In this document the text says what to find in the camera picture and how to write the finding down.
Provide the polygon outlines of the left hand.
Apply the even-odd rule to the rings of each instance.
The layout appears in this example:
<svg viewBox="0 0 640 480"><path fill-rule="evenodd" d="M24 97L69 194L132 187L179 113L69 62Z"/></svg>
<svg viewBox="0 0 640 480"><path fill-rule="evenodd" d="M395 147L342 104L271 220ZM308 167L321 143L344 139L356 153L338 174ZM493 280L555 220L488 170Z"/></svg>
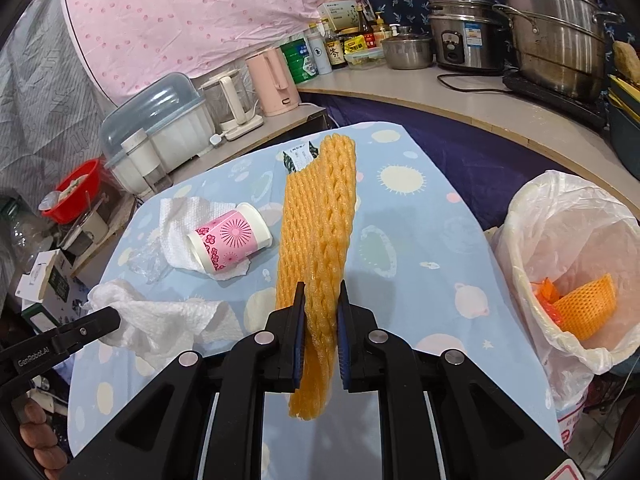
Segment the left hand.
<svg viewBox="0 0 640 480"><path fill-rule="evenodd" d="M34 451L35 459L46 477L60 478L67 465L67 455L58 446L58 437L47 422L46 412L32 399L27 399L22 408L20 434L26 445Z"/></svg>

